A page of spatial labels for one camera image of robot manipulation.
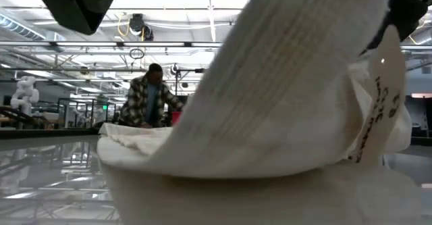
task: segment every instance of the dark hair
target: dark hair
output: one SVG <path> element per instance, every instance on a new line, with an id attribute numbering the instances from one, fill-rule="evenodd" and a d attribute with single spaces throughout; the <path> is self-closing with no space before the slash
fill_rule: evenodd
<path id="1" fill-rule="evenodd" d="M 159 64 L 151 64 L 148 67 L 148 73 L 153 73 L 153 72 L 162 72 L 162 67 Z"/>

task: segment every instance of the reflective floor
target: reflective floor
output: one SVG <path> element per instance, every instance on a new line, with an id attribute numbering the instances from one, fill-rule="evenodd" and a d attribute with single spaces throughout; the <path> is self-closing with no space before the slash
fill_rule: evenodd
<path id="1" fill-rule="evenodd" d="M 121 224 L 93 145 L 4 149 L 8 151 L 0 152 L 0 224 Z M 423 223 L 432 224 L 432 147 L 387 155 L 385 164 L 423 187 Z"/>

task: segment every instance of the red object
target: red object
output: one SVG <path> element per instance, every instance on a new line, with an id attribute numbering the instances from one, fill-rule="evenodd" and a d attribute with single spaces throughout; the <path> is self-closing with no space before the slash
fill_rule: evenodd
<path id="1" fill-rule="evenodd" d="M 181 112 L 173 112 L 173 120 L 171 122 L 173 125 L 178 122 L 181 114 L 182 114 Z"/>

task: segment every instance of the plaid shirt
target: plaid shirt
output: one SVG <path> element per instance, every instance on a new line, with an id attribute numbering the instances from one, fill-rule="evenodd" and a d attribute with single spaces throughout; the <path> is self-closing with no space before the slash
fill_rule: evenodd
<path id="1" fill-rule="evenodd" d="M 158 122 L 156 126 L 161 126 L 163 117 L 163 106 L 165 103 L 171 105 L 175 109 L 181 109 L 183 103 L 178 98 L 169 92 L 168 86 L 161 84 L 156 94 L 156 106 Z M 135 78 L 130 83 L 128 91 L 128 100 L 120 109 L 120 120 L 128 126 L 140 127 L 144 124 L 144 116 L 147 107 L 147 78 L 141 76 Z"/>

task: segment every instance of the paper tag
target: paper tag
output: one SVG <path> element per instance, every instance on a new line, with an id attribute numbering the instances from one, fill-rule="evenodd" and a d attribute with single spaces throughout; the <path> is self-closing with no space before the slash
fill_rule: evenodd
<path id="1" fill-rule="evenodd" d="M 398 31 L 389 26 L 369 61 L 372 104 L 357 139 L 354 160 L 373 164 L 383 154 L 385 144 L 405 100 L 405 59 Z"/>

